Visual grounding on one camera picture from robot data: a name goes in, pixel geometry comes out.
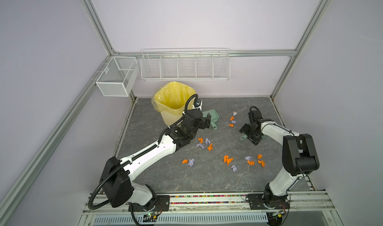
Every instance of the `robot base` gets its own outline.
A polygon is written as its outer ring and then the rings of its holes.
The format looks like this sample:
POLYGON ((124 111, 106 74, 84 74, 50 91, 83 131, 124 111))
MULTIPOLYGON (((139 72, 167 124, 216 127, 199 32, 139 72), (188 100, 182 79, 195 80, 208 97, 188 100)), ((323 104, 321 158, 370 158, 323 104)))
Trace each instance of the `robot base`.
POLYGON ((247 195, 246 200, 249 202, 250 209, 285 209, 290 208, 290 204, 287 201, 287 197, 283 199, 270 201, 265 204, 264 194, 262 193, 250 193, 247 195))
POLYGON ((163 206, 162 212, 164 212, 164 211, 169 211, 169 200, 170 200, 169 195, 157 195, 154 209, 146 210, 144 206, 141 206, 137 203, 133 203, 132 207, 134 212, 148 212, 148 211, 161 211, 161 207, 163 206))

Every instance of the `yellow trash bin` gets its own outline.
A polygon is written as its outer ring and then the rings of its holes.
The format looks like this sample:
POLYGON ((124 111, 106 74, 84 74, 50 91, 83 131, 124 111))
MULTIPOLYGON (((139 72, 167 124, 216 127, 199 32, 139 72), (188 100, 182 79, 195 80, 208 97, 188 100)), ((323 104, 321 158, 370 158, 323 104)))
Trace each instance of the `yellow trash bin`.
MULTIPOLYGON (((152 104, 161 113, 164 123, 170 126, 182 117, 186 101, 195 93, 192 87, 173 81, 153 95, 152 104)), ((188 109, 193 108, 193 103, 194 99, 189 103, 188 109)))

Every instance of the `gray work surface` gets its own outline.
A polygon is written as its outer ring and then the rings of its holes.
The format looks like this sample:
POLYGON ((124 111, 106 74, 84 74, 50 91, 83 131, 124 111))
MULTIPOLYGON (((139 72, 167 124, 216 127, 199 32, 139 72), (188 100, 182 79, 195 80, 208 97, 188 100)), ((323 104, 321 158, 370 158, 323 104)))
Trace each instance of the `gray work surface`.
MULTIPOLYGON (((118 158, 129 156, 155 142, 166 128, 161 114, 151 99, 137 99, 137 105, 123 140, 118 158)), ((260 109, 264 119, 270 118, 280 124, 270 98, 202 98, 202 111, 215 108, 218 112, 218 129, 199 129, 191 143, 179 151, 165 156, 144 170, 134 182, 148 184, 157 193, 178 191, 263 191, 282 168, 282 146, 268 136, 255 146, 248 139, 240 140, 239 129, 249 123, 247 113, 250 106, 260 109), (233 111, 237 123, 228 126, 233 111), (213 143, 213 149, 196 147, 198 138, 206 137, 213 143), (266 166, 257 163, 262 154, 266 166), (223 157, 234 160, 227 166, 223 157), (255 165, 249 165, 244 157, 251 155, 255 165), (194 158, 194 166, 182 164, 184 159, 194 158)), ((304 179, 291 188, 293 191, 309 190, 304 179)))

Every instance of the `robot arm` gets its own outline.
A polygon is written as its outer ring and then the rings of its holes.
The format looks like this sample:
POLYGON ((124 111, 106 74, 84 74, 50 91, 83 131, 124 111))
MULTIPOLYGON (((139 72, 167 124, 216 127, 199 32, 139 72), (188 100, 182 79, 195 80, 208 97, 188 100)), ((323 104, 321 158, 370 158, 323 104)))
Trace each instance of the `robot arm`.
POLYGON ((157 199, 155 192, 149 185, 139 185, 132 181, 162 157, 189 144, 198 129, 210 127, 211 115, 203 117, 201 106, 202 100, 198 99, 198 95, 192 95, 186 101, 183 116, 165 128, 156 142, 120 160, 116 157, 110 158, 105 164, 100 184, 89 198, 88 208, 97 209, 107 203, 110 203, 112 207, 118 207, 129 202, 140 204, 145 210, 153 209, 157 199), (193 109, 188 110, 188 104, 193 98, 195 98, 193 109), (101 188, 108 200, 93 205, 93 200, 101 188))
POLYGON ((266 185, 264 200, 266 204, 287 198, 287 191, 302 177, 319 168, 314 141, 309 134, 290 131, 271 119, 263 119, 255 106, 248 113, 250 125, 245 124, 241 133, 257 145, 263 135, 273 138, 282 145, 283 167, 273 181, 266 185))

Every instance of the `wall-mounted wire shelf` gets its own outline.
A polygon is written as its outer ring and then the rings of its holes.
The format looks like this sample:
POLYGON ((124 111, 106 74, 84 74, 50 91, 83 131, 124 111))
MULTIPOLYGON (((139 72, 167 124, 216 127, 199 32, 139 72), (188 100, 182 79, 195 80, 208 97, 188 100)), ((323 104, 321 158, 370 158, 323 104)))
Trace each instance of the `wall-mounted wire shelf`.
POLYGON ((129 96, 139 70, 136 57, 113 56, 96 84, 104 96, 129 96))
POLYGON ((143 80, 229 80, 229 50, 144 49, 141 77, 143 80))

